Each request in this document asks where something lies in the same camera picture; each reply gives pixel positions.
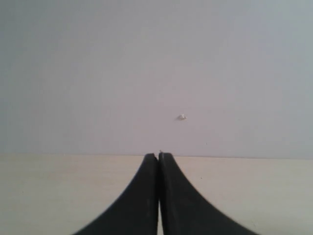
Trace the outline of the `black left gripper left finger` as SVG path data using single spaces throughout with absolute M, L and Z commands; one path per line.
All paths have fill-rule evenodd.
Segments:
M 120 196 L 77 235 L 156 235 L 158 226 L 158 160 L 146 154 Z

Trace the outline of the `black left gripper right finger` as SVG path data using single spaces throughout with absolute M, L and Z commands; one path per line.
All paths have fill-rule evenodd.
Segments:
M 255 235 L 218 210 L 189 182 L 171 153 L 159 153 L 159 201 L 165 235 Z

